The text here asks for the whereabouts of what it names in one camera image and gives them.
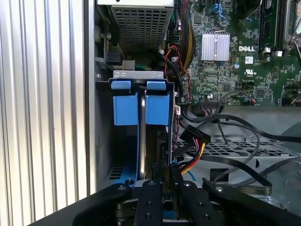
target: blue connector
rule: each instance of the blue connector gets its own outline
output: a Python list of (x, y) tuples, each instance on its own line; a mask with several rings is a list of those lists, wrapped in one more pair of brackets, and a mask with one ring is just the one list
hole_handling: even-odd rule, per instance
[(215, 3), (213, 6), (211, 6), (211, 12), (218, 14), (218, 16), (222, 19), (226, 19), (222, 14), (222, 5), (220, 3)]

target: cable connector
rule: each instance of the cable connector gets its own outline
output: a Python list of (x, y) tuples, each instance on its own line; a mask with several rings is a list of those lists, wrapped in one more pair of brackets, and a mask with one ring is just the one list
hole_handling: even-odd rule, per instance
[(187, 143), (193, 143), (193, 138), (197, 138), (200, 143), (209, 144), (211, 142), (211, 136), (191, 125), (188, 125), (181, 134), (180, 139), (186, 141)]

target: sheet metal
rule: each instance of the sheet metal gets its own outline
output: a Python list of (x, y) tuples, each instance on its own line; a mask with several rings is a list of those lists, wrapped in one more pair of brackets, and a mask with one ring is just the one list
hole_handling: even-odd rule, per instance
[(87, 195), (83, 0), (0, 0), (0, 226)]

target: blue drive bracket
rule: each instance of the blue drive bracket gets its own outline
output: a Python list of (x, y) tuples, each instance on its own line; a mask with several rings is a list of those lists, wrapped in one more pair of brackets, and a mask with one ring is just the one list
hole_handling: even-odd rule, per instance
[[(112, 90), (131, 89), (131, 81), (112, 81)], [(114, 125), (138, 125), (138, 94), (113, 96)]]
[[(164, 81), (148, 81), (147, 90), (166, 90)], [(145, 122), (149, 125), (168, 125), (170, 95), (146, 95)]]

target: silver heatsink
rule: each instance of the silver heatsink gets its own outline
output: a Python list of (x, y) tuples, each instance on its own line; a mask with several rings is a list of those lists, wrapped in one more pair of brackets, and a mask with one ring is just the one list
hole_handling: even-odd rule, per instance
[(230, 34), (225, 32), (204, 32), (200, 48), (201, 60), (227, 61), (230, 57)]
[(174, 0), (98, 0), (111, 6), (116, 23), (127, 44), (158, 48), (167, 31)]

